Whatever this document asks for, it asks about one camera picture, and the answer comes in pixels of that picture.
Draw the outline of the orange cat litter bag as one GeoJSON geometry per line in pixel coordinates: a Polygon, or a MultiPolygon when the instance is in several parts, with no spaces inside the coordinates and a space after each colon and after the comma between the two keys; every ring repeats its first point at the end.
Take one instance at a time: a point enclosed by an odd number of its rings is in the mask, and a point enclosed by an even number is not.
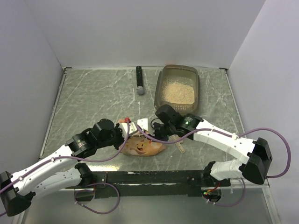
{"type": "Polygon", "coordinates": [[[165,149],[164,144],[149,140],[137,132],[128,138],[121,153],[130,156],[155,156],[165,149]]]}

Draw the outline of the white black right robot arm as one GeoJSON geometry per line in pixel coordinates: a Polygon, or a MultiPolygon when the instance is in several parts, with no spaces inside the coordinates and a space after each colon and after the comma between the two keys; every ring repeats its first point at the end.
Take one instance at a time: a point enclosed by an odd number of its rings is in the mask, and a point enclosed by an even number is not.
{"type": "Polygon", "coordinates": [[[267,178],[272,155],[267,140],[247,139],[224,131],[207,120],[193,114],[181,115],[170,105],[157,109],[155,115],[161,123],[154,123],[154,138],[167,140],[171,135],[186,136],[191,140],[211,145],[234,157],[231,161],[210,162],[204,181],[214,186],[223,179],[245,178],[262,185],[267,178]]]}

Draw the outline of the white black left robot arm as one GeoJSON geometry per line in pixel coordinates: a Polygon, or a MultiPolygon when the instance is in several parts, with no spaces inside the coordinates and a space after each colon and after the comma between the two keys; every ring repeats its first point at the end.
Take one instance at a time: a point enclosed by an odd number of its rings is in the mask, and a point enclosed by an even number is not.
{"type": "Polygon", "coordinates": [[[101,119],[92,128],[74,135],[58,150],[34,165],[13,174],[0,174],[0,198],[4,214],[13,217],[28,209],[32,202],[69,187],[91,188],[98,185],[87,162],[98,149],[108,146],[121,151],[129,138],[130,120],[114,124],[101,119]]]}

